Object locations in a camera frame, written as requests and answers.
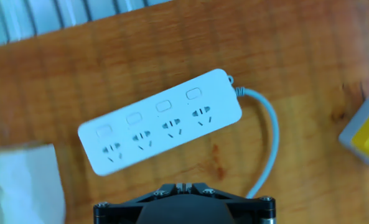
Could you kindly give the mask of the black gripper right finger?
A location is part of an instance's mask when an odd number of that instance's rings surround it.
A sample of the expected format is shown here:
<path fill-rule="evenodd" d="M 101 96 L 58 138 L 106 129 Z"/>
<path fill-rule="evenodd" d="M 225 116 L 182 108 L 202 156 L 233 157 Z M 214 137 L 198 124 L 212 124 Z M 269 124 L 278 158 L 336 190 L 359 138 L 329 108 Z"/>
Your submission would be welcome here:
<path fill-rule="evenodd" d="M 244 198 L 209 187 L 205 183 L 184 184 L 184 195 L 193 223 L 276 224 L 276 201 L 270 196 Z"/>

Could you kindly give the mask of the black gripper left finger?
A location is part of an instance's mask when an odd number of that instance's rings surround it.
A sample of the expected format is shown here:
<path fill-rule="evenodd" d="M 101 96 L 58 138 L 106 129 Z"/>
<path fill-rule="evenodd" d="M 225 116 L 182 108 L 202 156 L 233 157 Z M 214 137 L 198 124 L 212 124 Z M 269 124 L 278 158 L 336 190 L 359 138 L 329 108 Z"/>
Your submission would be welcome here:
<path fill-rule="evenodd" d="M 186 193 L 186 184 L 163 184 L 159 189 L 124 203 L 100 202 L 93 206 L 93 223 L 113 223 L 123 216 L 138 216 L 149 203 L 166 197 Z"/>

